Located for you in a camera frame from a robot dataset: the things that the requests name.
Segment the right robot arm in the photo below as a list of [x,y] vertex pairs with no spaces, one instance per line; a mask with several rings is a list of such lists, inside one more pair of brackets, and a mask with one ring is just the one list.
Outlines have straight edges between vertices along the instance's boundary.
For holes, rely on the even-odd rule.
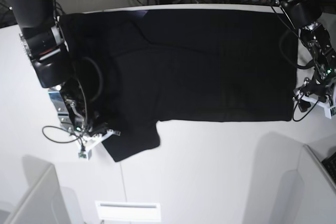
[[57,111],[58,129],[72,137],[80,153],[92,150],[113,135],[119,136],[120,131],[111,129],[98,118],[97,112],[88,108],[103,91],[103,75],[94,60],[83,58],[82,73],[93,73],[98,80],[96,92],[86,95],[58,21],[56,0],[9,2],[20,28],[20,42]]

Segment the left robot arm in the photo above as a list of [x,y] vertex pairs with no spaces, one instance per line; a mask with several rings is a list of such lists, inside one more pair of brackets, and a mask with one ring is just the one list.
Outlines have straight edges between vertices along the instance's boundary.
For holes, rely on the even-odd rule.
[[280,7],[290,24],[285,35],[294,34],[308,50],[311,60],[298,69],[314,69],[311,78],[294,90],[296,107],[306,112],[316,105],[324,109],[325,116],[335,116],[335,49],[330,35],[319,18],[335,0],[272,0]]

